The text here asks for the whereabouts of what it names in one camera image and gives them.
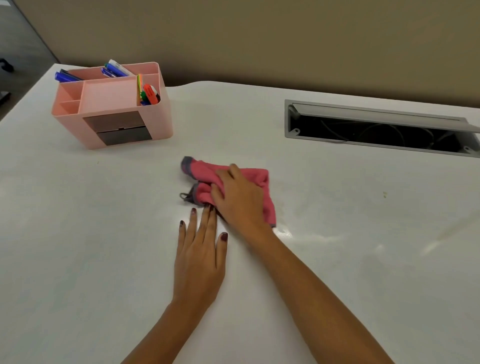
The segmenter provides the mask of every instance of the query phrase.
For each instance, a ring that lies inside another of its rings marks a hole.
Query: pink desk organizer
[[[134,76],[107,78],[102,67],[68,70],[84,81],[60,83],[52,115],[88,149],[170,138],[170,101],[158,63],[124,64],[141,73],[160,94],[155,105],[140,105]]]

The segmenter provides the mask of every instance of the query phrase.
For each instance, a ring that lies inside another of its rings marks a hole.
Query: white desk
[[[191,207],[178,196],[192,185],[185,155],[269,169],[277,234],[396,362],[480,358],[479,160],[287,139],[284,100],[475,125],[480,110],[198,82],[168,89],[171,139],[88,151],[50,115],[60,68],[0,122],[0,362],[119,363],[147,333]],[[313,363],[233,237],[217,301],[177,363]]]

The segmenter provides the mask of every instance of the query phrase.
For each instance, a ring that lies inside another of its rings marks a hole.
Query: floor
[[[0,69],[0,91],[11,92],[10,99],[0,106],[0,120],[55,63],[28,22],[14,6],[0,2],[0,58],[15,68],[13,73]]]

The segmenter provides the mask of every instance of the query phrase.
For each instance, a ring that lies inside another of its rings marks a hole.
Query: pink microfiber towel
[[[180,197],[187,202],[202,206],[204,204],[215,205],[210,195],[211,184],[216,184],[225,195],[223,182],[215,173],[216,170],[227,170],[228,166],[217,166],[215,164],[205,163],[202,160],[195,160],[193,157],[183,157],[181,161],[181,170],[197,180],[190,192],[180,194]],[[240,169],[243,176],[250,182],[255,183],[264,191],[264,219],[270,226],[275,227],[275,206],[273,205],[270,193],[268,191],[268,171],[256,168]]]

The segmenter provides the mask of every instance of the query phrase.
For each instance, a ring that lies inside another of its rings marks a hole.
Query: left hand
[[[226,232],[219,235],[216,246],[216,210],[206,206],[197,230],[197,210],[192,209],[190,223],[180,222],[173,302],[182,302],[201,314],[213,303],[225,276],[227,256]]]

